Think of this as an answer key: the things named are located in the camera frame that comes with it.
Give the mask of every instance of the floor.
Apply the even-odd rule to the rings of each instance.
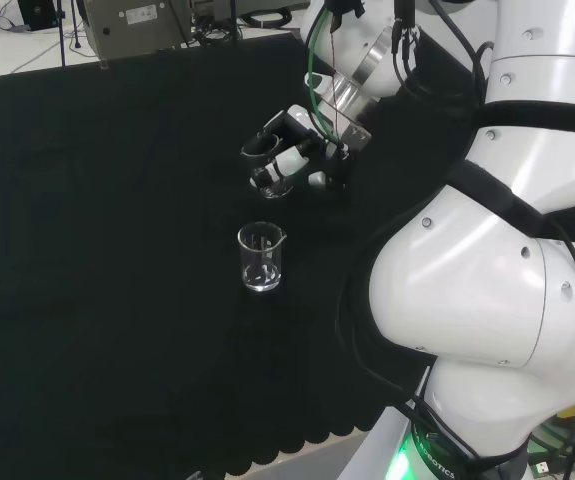
[[[0,0],[0,10],[8,0]],[[93,50],[84,38],[84,29],[80,31],[81,48],[75,49],[73,43],[74,24],[71,15],[71,4],[68,0],[63,1],[65,19],[63,31],[65,32],[65,63],[77,65],[81,63],[97,62]],[[304,11],[296,11],[293,20],[285,28],[298,28]],[[17,0],[12,0],[6,7],[4,16],[15,25],[22,25],[23,20],[18,8]],[[76,18],[80,24],[80,15],[76,12]],[[262,37],[267,35],[289,35],[288,31],[272,31],[249,28],[241,21],[241,29],[244,38]],[[8,28],[10,24],[1,19],[0,27]],[[192,48],[201,48],[194,44]],[[45,68],[57,68],[61,66],[58,29],[42,30],[39,32],[9,32],[0,28],[0,75],[8,75],[16,72],[41,70]]]

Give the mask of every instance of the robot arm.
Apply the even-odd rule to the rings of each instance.
[[[303,152],[302,148],[298,150],[296,144],[284,141],[279,135],[279,148],[274,149],[272,155],[263,152],[260,156],[250,157],[243,147],[242,157],[250,168],[254,168],[250,183],[258,188],[264,197],[275,198],[288,193],[297,174],[306,171],[315,171],[309,175],[310,185],[328,190],[343,188],[355,155],[371,140],[370,133],[363,127],[364,118],[369,115],[380,98],[395,95],[400,88],[393,69],[392,56],[392,25],[396,1],[398,0],[367,2],[364,9],[361,2],[350,0],[312,2],[303,19],[302,38],[310,41],[312,29],[325,5],[329,4],[327,7],[333,14],[322,25],[321,34],[312,47],[316,56],[333,66],[336,73],[332,79],[324,79],[316,85],[314,90],[322,121],[331,127],[338,136],[340,144],[330,142],[323,136],[320,120],[313,115],[303,115],[307,110],[302,107],[292,106],[286,112],[291,120],[281,125],[282,131],[287,132],[287,137],[298,136],[298,132],[288,132],[283,127],[304,126],[322,141],[322,146],[317,141],[315,143],[318,144],[318,148],[308,146],[307,151]],[[354,13],[342,15],[343,12],[351,11]],[[448,53],[453,54],[465,66],[468,61],[471,64],[462,46],[453,38],[451,32],[442,26],[442,21],[436,15],[426,13],[431,11],[431,8],[423,2],[417,5],[416,18],[423,29],[419,34],[426,35],[426,27],[427,32],[435,33],[434,39],[445,45]],[[465,34],[469,35],[474,43],[479,40],[483,43],[493,38],[496,0],[478,0],[470,5],[453,5],[449,11],[456,24],[464,29]],[[331,45],[331,31],[335,48]],[[398,54],[398,61],[403,70],[402,76],[405,78],[401,53]],[[412,70],[415,68],[413,56],[409,59],[409,66]],[[316,80],[322,78],[317,74],[314,74],[314,77]],[[305,85],[308,84],[309,75],[306,75]],[[274,120],[268,122],[255,138],[267,134],[268,128],[275,128]],[[285,164],[287,169],[285,172],[289,172],[287,175],[283,174],[281,164]],[[279,166],[278,172],[275,172],[274,165]],[[263,179],[254,178],[258,175],[262,175]]]
[[[322,4],[312,3],[303,38]],[[330,122],[338,113],[359,125],[352,102],[330,100],[343,84],[373,101],[398,91],[393,6],[366,2],[362,15],[344,15],[333,47],[338,21],[324,27],[315,52],[336,70],[319,104]],[[416,6],[424,33],[468,66],[426,1]],[[468,160],[530,211],[575,206],[575,0],[477,0],[450,15],[474,46],[495,42],[488,124]],[[575,263],[560,242],[533,238],[466,190],[446,186],[385,245],[370,306],[385,338],[438,356],[425,401],[441,419],[481,457],[507,456],[575,404]],[[428,452],[418,455],[429,472]]]

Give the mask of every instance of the glass beaker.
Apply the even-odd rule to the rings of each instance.
[[[268,222],[249,223],[238,232],[243,283],[255,292],[278,286],[281,277],[281,250],[287,234]]]

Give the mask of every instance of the black tablecloth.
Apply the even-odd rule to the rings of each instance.
[[[332,335],[339,281],[470,128],[399,95],[347,195],[263,201],[237,152],[303,103],[304,71],[282,36],[0,78],[0,478],[241,473],[374,424],[386,392]],[[289,235],[263,296],[239,278],[252,220]],[[408,387],[430,361],[368,360]]]

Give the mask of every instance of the green cable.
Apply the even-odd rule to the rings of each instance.
[[[309,81],[307,83],[309,83],[309,97],[311,99],[311,106],[314,110],[314,115],[316,116],[318,123],[320,123],[320,126],[322,127],[323,131],[329,136],[329,139],[332,139],[330,141],[332,141],[333,143],[337,143],[338,139],[331,132],[329,126],[327,125],[327,122],[323,120],[320,110],[318,110],[318,104],[316,103],[316,95],[314,94],[314,83],[313,83],[314,50],[316,48],[316,42],[318,41],[318,35],[320,34],[320,30],[322,29],[325,20],[327,20],[328,13],[329,12],[327,11],[323,12],[320,19],[318,20],[318,23],[314,26],[314,33],[311,38],[311,43],[309,45],[309,62],[307,63],[307,72],[309,74],[308,77]]]

